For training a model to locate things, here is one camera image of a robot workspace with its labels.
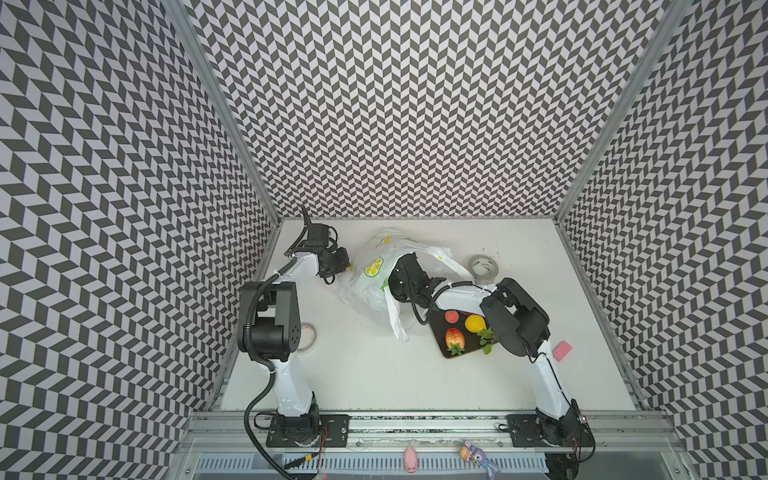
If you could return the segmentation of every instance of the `lemon slice print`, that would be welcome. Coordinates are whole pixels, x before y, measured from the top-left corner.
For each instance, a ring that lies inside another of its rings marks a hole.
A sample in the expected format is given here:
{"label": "lemon slice print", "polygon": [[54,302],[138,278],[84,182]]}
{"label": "lemon slice print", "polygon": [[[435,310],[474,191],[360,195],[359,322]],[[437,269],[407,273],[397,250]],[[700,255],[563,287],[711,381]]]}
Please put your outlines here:
{"label": "lemon slice print", "polygon": [[384,259],[382,257],[379,257],[376,260],[372,261],[370,265],[366,267],[366,275],[367,276],[379,275],[379,269],[382,267],[382,263],[384,263]]}

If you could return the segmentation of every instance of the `metal corner post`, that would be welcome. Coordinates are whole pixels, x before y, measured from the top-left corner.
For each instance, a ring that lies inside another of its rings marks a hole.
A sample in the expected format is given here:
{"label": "metal corner post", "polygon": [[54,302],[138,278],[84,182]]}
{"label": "metal corner post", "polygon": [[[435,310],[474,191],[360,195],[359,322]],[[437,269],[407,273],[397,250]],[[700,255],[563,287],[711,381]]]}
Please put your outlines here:
{"label": "metal corner post", "polygon": [[218,80],[214,76],[214,73],[210,69],[210,63],[208,62],[205,51],[198,41],[197,34],[195,33],[192,25],[190,24],[189,17],[182,5],[183,0],[161,0],[162,5],[165,7],[165,13],[176,29],[176,35],[184,46],[184,50],[189,56],[192,66],[197,73],[200,83],[203,84],[210,103],[214,106],[214,110],[221,119],[221,124],[224,127],[224,131],[230,138],[232,147],[240,159],[240,164],[243,166],[245,174],[250,178],[253,184],[253,189],[256,191],[259,199],[261,200],[262,207],[264,208],[266,215],[274,224],[278,224],[280,216],[277,214],[275,206],[272,204],[269,192],[261,180],[261,175],[256,167],[256,162],[250,154],[248,146],[246,146],[243,134],[237,126],[232,111],[230,109],[227,99],[224,97],[224,92],[221,90]]}
{"label": "metal corner post", "polygon": [[563,203],[560,204],[560,207],[554,216],[557,222],[560,223],[565,220],[582,192],[584,192],[594,171],[597,170],[600,160],[611,145],[614,135],[619,131],[621,124],[627,117],[637,96],[642,91],[643,86],[645,86],[645,82],[653,74],[654,68],[661,58],[661,54],[664,53],[664,49],[669,45],[670,40],[672,40],[672,37],[674,36],[674,32],[683,22],[689,7],[693,3],[693,0],[670,0],[669,8],[664,12],[664,16],[648,42],[647,48],[630,74],[627,86],[624,87],[624,90],[619,94],[616,106],[611,110],[611,113],[608,114],[605,126],[600,130],[598,139],[594,142],[592,149],[589,150],[587,158],[584,159],[581,169],[578,171],[578,174],[576,174],[576,178],[568,189],[568,192],[565,194]]}

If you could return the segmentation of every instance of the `black and white wallpaper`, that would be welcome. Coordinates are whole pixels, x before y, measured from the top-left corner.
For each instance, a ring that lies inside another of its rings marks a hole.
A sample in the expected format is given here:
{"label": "black and white wallpaper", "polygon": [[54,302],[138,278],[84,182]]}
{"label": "black and white wallpaper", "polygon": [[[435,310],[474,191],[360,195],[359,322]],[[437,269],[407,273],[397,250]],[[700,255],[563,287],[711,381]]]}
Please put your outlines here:
{"label": "black and white wallpaper", "polygon": [[565,221],[704,478],[768,478],[766,21],[695,2]]}
{"label": "black and white wallpaper", "polygon": [[0,65],[0,472],[160,478],[271,227],[157,0],[0,2]]}
{"label": "black and white wallpaper", "polygon": [[668,0],[184,3],[278,213],[367,217],[553,214]]}

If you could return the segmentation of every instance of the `black tray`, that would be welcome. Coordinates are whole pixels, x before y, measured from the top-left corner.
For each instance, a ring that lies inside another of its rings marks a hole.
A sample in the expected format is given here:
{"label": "black tray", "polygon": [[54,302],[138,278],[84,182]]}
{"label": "black tray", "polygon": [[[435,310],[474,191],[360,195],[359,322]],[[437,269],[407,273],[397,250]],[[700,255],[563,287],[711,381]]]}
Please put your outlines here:
{"label": "black tray", "polygon": [[[429,327],[435,335],[435,340],[437,340],[437,345],[440,348],[442,355],[446,359],[455,359],[464,356],[467,353],[482,350],[485,345],[480,345],[480,335],[472,333],[464,327],[464,322],[467,320],[468,315],[458,312],[458,322],[448,323],[445,321],[446,311],[447,310],[434,309],[432,314],[427,316]],[[445,344],[445,332],[450,328],[459,329],[464,334],[464,352],[461,355],[451,355],[451,350],[449,350]]]}

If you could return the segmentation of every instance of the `orange strawberry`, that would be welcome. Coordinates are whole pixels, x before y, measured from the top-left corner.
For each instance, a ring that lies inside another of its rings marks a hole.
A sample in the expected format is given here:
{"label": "orange strawberry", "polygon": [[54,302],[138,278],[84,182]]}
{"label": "orange strawberry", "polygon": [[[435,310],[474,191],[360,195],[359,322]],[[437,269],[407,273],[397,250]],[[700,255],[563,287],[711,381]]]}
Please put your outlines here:
{"label": "orange strawberry", "polygon": [[451,355],[461,355],[464,351],[464,334],[459,329],[447,329],[445,331],[445,344]]}

